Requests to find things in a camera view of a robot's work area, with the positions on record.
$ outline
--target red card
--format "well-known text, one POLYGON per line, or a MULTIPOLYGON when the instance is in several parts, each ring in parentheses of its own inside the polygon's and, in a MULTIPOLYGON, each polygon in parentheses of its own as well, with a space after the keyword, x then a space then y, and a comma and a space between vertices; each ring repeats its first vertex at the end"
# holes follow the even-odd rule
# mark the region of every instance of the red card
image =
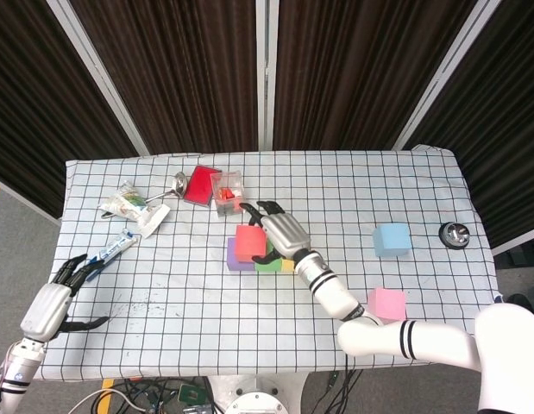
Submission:
POLYGON ((184 200, 188 203, 209 205, 213 196, 210 176, 220 172, 221 170, 211 168, 210 166, 196 166, 188 182, 184 200))

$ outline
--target green block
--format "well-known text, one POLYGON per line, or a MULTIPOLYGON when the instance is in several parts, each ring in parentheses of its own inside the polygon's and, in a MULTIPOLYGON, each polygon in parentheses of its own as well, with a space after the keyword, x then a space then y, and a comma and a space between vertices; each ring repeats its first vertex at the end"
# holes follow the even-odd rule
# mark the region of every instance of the green block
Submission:
MULTIPOLYGON (((267 240, 267 254, 272 252, 273 249, 273 244, 270 242, 270 240, 267 240)), ((272 261, 267 265, 260 265, 259 263, 255 263, 255 270, 257 272, 280 272, 282 270, 282 259, 276 259, 275 261, 272 261)))
POLYGON ((255 263, 255 270, 257 272, 279 272, 282 270, 282 259, 276 259, 267 265, 255 263))

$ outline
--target robot finger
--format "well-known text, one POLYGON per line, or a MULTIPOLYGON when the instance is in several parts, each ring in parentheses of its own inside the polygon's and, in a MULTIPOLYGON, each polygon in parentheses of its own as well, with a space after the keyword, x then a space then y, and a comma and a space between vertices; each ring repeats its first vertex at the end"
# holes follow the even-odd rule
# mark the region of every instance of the robot finger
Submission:
POLYGON ((263 227, 261 224, 261 219, 263 218, 263 215, 253 205, 251 205, 250 203, 240 203, 240 207, 242 207, 251 215, 251 219, 249 220, 250 226, 259 224, 260 227, 263 227))
POLYGON ((60 332, 80 332, 85 330, 93 330, 95 328, 99 328, 104 323, 108 322, 110 320, 110 317, 99 317, 98 319, 95 319, 90 322, 66 322, 64 321, 60 328, 58 329, 58 333, 60 332))
POLYGON ((285 213, 284 209, 282 209, 282 207, 275 201, 258 201, 257 205, 265 209, 268 214, 285 213))
POLYGON ((274 249, 273 251, 271 251, 266 256, 253 256, 251 259, 255 263, 259 263, 260 265, 267 265, 267 264, 279 259, 280 257, 282 257, 282 255, 280 253, 278 253, 278 251, 276 249, 274 249))
POLYGON ((58 285, 64 285, 66 281, 71 278, 73 272, 77 266, 86 260, 86 254, 81 254, 80 256, 73 257, 61 265, 60 270, 56 273, 56 276, 53 278, 52 283, 57 283, 58 285))
POLYGON ((64 285, 71 287, 71 297, 75 296, 89 274, 105 267, 103 260, 94 261, 81 267, 64 285))

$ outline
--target purple block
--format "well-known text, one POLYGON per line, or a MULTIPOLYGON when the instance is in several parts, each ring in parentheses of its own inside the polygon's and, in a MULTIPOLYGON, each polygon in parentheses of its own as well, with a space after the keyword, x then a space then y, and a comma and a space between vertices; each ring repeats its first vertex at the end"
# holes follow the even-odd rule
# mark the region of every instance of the purple block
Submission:
POLYGON ((237 260, 236 255, 234 254, 235 248, 236 248, 236 238, 229 237, 228 252, 226 255, 226 265, 229 267, 229 270, 234 270, 237 272, 246 272, 246 271, 254 272, 255 271, 254 263, 245 263, 245 262, 237 260))

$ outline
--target white tablecloth with black grid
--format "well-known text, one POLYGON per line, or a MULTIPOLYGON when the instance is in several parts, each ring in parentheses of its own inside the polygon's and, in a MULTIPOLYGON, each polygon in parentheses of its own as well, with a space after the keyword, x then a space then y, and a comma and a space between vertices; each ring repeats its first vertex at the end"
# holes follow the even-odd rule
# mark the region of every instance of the white tablecloth with black grid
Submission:
MULTIPOLYGON (((406 292, 410 319, 473 331, 473 317, 497 294, 493 257, 455 156, 446 150, 184 154, 67 162, 66 204, 53 274, 64 260, 92 257, 125 227, 100 218, 98 204, 130 180, 144 197, 188 176, 197 164, 241 171, 250 201, 273 199, 311 233, 343 283, 363 303, 375 287, 406 292), (413 249, 374 255, 381 223, 409 223, 413 249), (468 226, 465 250, 444 247, 442 223, 468 226)), ((232 273, 227 238, 248 216, 217 218, 213 208, 166 198, 159 231, 129 248, 86 283, 72 303, 75 321, 110 316, 92 332, 61 334, 47 347, 40 376, 89 380, 341 369, 340 322, 291 274, 232 273)), ((420 364, 386 355, 356 367, 420 364)))

